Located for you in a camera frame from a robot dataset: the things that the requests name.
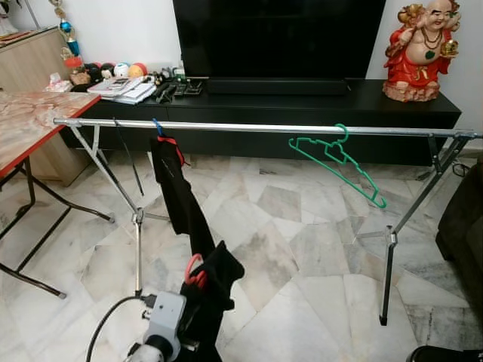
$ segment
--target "red statue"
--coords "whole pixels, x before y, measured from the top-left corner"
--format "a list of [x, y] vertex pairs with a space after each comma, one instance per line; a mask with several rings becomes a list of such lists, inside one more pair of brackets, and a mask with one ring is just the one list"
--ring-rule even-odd
[[384, 65], [389, 71], [383, 91], [389, 98], [424, 102], [438, 96], [438, 73], [447, 74], [458, 54], [451, 32], [460, 28], [459, 7], [454, 0], [433, 0], [427, 8], [412, 4], [399, 11], [404, 25], [391, 35]]

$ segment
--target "black tv cabinet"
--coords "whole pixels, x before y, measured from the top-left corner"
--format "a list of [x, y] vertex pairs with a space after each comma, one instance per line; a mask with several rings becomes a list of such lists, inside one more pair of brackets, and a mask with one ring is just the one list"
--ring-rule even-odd
[[[160, 105], [147, 100], [136, 106], [100, 101], [83, 118], [112, 118], [173, 122], [210, 122], [240, 124], [299, 124], [372, 127], [409, 127], [451, 129], [461, 111], [443, 94], [425, 103], [400, 103], [388, 99], [382, 90], [381, 80], [348, 81], [345, 96], [252, 96], [210, 95], [176, 98], [171, 104]], [[82, 132], [92, 137], [92, 127]], [[289, 133], [241, 133], [225, 131], [173, 130], [185, 153], [229, 155], [261, 158], [303, 158], [288, 146], [291, 137], [304, 137]], [[72, 132], [61, 131], [69, 147], [81, 147]], [[155, 137], [155, 129], [129, 128], [123, 136], [130, 150], [149, 150], [148, 139]], [[335, 140], [328, 135], [312, 138]], [[438, 139], [440, 149], [445, 140]], [[115, 129], [105, 127], [100, 132], [100, 148], [123, 149]], [[417, 137], [349, 137], [344, 149], [359, 162], [382, 164], [429, 165], [431, 159], [427, 139]], [[309, 149], [323, 158], [322, 147]]]

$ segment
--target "white wall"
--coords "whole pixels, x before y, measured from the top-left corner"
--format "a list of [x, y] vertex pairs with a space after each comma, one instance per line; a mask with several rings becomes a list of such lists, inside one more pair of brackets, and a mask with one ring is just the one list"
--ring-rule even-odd
[[[389, 35], [400, 25], [396, 14], [411, 2], [416, 1], [387, 0], [367, 78], [386, 77], [383, 64]], [[41, 26], [59, 23], [47, 0], [30, 3]], [[454, 33], [460, 55], [452, 62], [450, 74], [441, 75], [441, 89], [463, 111], [457, 127], [483, 131], [483, 1], [460, 0], [460, 4], [462, 26]], [[86, 62], [139, 61], [148, 66], [179, 62], [172, 0], [64, 0], [63, 7], [77, 30]], [[25, 6], [19, 9], [11, 2], [10, 17], [19, 29], [33, 28]], [[483, 148], [483, 142], [474, 141], [471, 147]]]
[[[29, 2], [41, 26], [60, 22], [48, 0]], [[172, 0], [64, 0], [63, 9], [76, 30], [86, 63], [174, 66], [180, 62]], [[35, 28], [25, 5], [19, 9], [11, 2], [9, 17], [19, 29]]]

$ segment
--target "dark sofa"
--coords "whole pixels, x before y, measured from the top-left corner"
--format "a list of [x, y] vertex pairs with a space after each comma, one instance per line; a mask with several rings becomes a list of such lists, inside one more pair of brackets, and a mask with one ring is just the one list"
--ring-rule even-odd
[[483, 155], [446, 207], [436, 243], [443, 257], [456, 263], [469, 302], [483, 321]]

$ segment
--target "red clip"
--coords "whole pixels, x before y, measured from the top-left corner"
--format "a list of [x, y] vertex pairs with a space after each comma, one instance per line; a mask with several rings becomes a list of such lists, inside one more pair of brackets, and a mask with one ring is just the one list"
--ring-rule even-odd
[[195, 275], [193, 277], [190, 277], [189, 275], [191, 274], [191, 268], [193, 267], [193, 264], [197, 261], [203, 261], [203, 257], [201, 254], [195, 254], [191, 258], [191, 260], [188, 262], [188, 266], [186, 267], [186, 270], [184, 272], [184, 282], [186, 285], [191, 285], [194, 284], [196, 285], [199, 289], [203, 289], [205, 286], [208, 277], [206, 275], [206, 271], [201, 270], [198, 275]]

